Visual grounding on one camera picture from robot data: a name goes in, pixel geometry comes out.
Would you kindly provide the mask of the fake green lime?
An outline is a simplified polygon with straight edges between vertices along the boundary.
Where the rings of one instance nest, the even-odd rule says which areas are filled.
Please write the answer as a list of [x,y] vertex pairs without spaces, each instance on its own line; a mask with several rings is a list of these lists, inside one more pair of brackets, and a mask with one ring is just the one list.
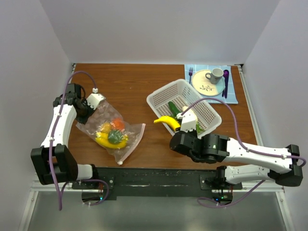
[[199,133],[203,133],[205,130],[202,129],[199,124],[196,124],[196,131],[199,134]]

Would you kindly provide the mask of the fake white radish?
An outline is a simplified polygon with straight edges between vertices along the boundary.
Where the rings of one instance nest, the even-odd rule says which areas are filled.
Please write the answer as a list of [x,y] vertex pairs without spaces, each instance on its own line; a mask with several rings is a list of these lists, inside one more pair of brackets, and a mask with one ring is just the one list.
[[[183,106],[183,107],[182,107],[182,111],[183,111],[183,112],[186,111],[187,108],[188,108],[187,106]],[[196,113],[195,113],[192,109],[189,109],[189,110],[184,114],[184,116],[187,116],[188,114],[193,115],[194,118],[195,118],[196,123],[198,122],[198,117],[197,117]]]

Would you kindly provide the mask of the clear zip top bag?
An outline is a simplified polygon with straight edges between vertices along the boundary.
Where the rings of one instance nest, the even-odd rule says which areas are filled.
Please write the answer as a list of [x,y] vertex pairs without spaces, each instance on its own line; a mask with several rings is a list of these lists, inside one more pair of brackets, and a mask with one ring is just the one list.
[[129,124],[106,100],[100,102],[85,124],[77,128],[105,148],[118,165],[133,153],[142,140],[146,124]]

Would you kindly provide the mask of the fake yellow banana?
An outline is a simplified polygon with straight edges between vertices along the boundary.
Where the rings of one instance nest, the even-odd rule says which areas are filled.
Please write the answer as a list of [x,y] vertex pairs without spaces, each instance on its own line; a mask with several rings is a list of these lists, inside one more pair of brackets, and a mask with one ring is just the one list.
[[122,141],[120,143],[117,144],[112,144],[108,141],[108,134],[106,133],[101,133],[101,136],[96,137],[95,141],[105,147],[105,148],[110,148],[110,149],[122,149],[126,147],[127,141],[128,141],[128,136],[125,135],[124,138],[122,139]]
[[171,127],[173,129],[173,131],[178,131],[180,129],[179,122],[176,119],[174,119],[170,116],[167,116],[167,115],[162,116],[162,117],[154,120],[154,124],[157,124],[157,123],[165,123],[169,127]]

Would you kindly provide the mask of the fake green cucumber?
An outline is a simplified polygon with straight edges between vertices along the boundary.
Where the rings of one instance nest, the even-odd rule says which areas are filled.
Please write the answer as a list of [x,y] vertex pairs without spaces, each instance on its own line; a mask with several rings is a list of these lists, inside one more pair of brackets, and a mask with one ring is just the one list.
[[174,117],[176,117],[181,111],[176,107],[173,102],[168,102],[169,109]]

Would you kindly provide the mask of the fake orange fruit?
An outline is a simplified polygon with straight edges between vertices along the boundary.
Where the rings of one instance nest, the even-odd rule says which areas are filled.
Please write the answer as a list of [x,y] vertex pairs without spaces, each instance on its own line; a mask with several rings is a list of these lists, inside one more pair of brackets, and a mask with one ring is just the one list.
[[117,129],[117,130],[124,130],[125,129],[125,123],[121,118],[113,119],[112,126],[113,126],[114,129]]

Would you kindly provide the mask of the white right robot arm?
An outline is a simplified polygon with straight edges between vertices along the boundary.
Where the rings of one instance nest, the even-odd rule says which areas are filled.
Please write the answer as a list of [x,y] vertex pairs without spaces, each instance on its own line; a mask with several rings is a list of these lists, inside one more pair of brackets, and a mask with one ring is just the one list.
[[298,187],[303,180],[302,167],[297,164],[299,147],[294,144],[285,148],[269,148],[239,143],[218,134],[210,133],[198,138],[196,132],[178,131],[169,146],[197,163],[242,163],[239,167],[217,169],[214,183],[220,189],[253,180],[271,180],[281,186]]

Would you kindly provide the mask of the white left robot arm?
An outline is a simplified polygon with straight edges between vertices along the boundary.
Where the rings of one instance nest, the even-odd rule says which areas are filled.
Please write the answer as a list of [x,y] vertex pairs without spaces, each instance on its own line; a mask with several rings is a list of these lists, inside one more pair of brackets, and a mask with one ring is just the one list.
[[80,165],[68,149],[68,140],[73,122],[86,124],[100,102],[105,99],[97,88],[85,98],[84,89],[79,84],[68,84],[64,95],[53,101],[53,118],[46,138],[39,148],[31,151],[31,160],[42,185],[57,182],[83,180],[89,189],[100,183],[95,165]]

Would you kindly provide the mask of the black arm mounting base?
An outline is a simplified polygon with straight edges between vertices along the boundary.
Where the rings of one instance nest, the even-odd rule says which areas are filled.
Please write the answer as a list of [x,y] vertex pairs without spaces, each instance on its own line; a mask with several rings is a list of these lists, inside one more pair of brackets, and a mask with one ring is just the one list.
[[82,190],[83,201],[107,196],[146,197],[209,197],[216,202],[230,202],[233,190],[242,189],[240,183],[225,182],[224,168],[216,170],[158,169],[99,167],[98,178],[106,182],[77,182],[74,190]]

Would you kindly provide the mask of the fake yellow lemon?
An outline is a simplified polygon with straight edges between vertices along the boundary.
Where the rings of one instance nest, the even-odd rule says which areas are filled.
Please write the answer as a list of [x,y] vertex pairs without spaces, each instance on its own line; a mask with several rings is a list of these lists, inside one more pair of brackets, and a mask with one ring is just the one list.
[[108,122],[105,122],[101,125],[100,131],[103,133],[109,133],[112,130],[112,125]]

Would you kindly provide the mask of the fake green bell pepper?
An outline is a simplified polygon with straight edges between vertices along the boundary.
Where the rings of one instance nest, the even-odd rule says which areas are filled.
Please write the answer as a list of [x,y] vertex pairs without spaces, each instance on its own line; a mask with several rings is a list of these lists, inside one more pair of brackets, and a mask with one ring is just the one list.
[[117,130],[117,129],[113,129],[108,133],[107,139],[111,144],[118,144],[118,143],[122,142],[123,136],[124,135],[123,135],[122,131]]

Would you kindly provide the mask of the cream and teal plate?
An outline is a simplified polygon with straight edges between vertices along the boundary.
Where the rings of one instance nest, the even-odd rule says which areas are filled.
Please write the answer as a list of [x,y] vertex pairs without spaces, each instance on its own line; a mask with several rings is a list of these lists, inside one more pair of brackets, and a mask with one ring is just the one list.
[[212,84],[209,79],[205,77],[207,73],[211,73],[210,70],[204,69],[197,71],[191,79],[191,85],[204,96],[217,96],[225,89],[224,77],[220,79],[217,84]]

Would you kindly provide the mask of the purple plastic fork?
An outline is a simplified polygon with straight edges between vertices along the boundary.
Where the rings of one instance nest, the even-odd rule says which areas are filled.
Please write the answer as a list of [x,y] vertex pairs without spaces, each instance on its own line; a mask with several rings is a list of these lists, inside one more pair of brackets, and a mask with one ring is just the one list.
[[191,84],[192,76],[193,76],[193,68],[190,67],[190,68],[189,68],[189,77],[190,77],[190,79],[189,79],[189,84]]

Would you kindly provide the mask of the grey ceramic mug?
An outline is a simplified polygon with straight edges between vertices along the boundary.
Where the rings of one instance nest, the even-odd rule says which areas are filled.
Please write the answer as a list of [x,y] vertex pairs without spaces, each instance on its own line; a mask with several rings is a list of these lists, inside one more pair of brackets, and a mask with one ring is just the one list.
[[224,71],[220,68],[214,68],[211,72],[206,73],[205,78],[210,81],[211,84],[218,84],[223,77]]

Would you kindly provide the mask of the purple plastic spoon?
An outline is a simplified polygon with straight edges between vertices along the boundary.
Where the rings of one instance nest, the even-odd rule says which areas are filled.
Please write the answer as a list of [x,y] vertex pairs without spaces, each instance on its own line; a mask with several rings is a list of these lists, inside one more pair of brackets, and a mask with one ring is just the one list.
[[225,99],[227,98],[227,94],[228,94],[228,83],[229,83],[229,70],[224,70],[224,82],[225,82],[225,88],[222,92],[222,97],[224,97]]

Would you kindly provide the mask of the aluminium table frame rail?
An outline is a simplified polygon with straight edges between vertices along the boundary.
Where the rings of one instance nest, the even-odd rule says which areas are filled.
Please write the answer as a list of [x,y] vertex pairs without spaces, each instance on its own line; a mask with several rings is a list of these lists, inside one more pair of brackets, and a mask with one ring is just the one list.
[[[240,78],[241,78],[241,82],[242,82],[242,86],[243,86],[243,90],[244,90],[244,94],[245,94],[245,98],[246,98],[246,102],[247,102],[247,107],[248,107],[249,114],[250,114],[250,117],[251,117],[251,121],[252,121],[252,125],[253,125],[257,144],[263,146],[263,140],[261,138],[257,119],[256,119],[255,112],[254,112],[254,109],[253,109],[253,106],[252,106],[252,103],[251,103],[251,99],[250,99],[250,96],[249,96],[249,92],[248,92],[245,77],[244,77],[244,74],[243,74],[242,66],[239,65],[239,64],[236,64],[235,66],[238,68],[238,72],[239,72],[239,75],[240,75]],[[276,198],[278,200],[279,210],[280,210],[282,218],[283,218],[284,226],[285,226],[287,231],[294,231],[295,225],[293,223],[293,220],[291,218],[291,213],[290,213],[289,207],[287,205],[284,187],[275,185],[273,182],[266,181],[265,183],[263,183],[261,186],[259,186],[256,189],[256,192],[275,192]]]

